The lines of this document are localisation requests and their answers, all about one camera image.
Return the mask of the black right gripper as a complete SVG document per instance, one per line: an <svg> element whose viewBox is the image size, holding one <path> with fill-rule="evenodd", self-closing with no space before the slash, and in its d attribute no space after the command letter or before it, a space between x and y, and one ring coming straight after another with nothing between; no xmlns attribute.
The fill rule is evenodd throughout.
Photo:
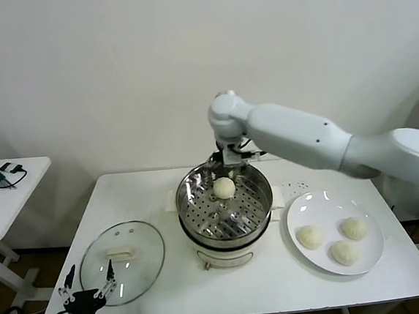
<svg viewBox="0 0 419 314"><path fill-rule="evenodd" d="M212 180L218 178L219 162L225 167L229 166L228 177L234 180L236 175L235 166L243 165L249 159L249 153L241 151L235 144L223 144L217 141L216 147L218 150L214 153L215 161L210 161L208 164Z"/></svg>

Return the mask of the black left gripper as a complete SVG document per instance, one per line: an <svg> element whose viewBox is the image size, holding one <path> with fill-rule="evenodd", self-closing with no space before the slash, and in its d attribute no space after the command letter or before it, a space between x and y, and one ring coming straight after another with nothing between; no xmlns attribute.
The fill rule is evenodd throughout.
<svg viewBox="0 0 419 314"><path fill-rule="evenodd" d="M75 265L73 264L64 279L64 285L58 289L62 298L62 304L68 314L96 314L106 304L106 298L116 288L116 279L111 260L108 261L105 284L99 289L79 291L73 293L72 285L75 277Z"/></svg>

